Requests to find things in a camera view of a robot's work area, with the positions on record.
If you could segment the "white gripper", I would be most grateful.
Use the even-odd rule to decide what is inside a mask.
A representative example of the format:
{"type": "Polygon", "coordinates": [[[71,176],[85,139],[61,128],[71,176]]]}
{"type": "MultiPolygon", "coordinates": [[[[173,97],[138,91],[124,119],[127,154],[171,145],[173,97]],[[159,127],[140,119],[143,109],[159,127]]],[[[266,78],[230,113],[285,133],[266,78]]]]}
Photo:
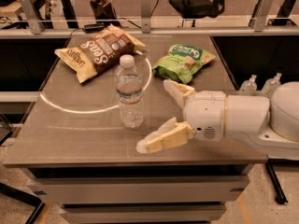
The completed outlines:
{"type": "Polygon", "coordinates": [[[223,137],[226,94],[222,91],[199,91],[195,88],[166,79],[164,89],[183,109],[187,121],[171,118],[157,131],[136,144],[141,154],[186,145],[194,137],[202,141],[220,141],[223,137]]]}

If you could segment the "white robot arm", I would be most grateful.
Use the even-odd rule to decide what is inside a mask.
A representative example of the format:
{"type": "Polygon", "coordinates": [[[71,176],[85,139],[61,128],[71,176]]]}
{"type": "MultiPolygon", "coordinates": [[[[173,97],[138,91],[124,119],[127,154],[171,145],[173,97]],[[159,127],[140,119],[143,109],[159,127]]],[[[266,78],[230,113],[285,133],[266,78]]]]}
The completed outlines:
{"type": "Polygon", "coordinates": [[[273,96],[227,95],[196,91],[172,80],[164,89],[183,111],[182,122],[171,118],[136,144],[140,153],[186,145],[191,139],[240,140],[274,159],[299,159],[299,106],[296,82],[278,87],[273,96]]]}

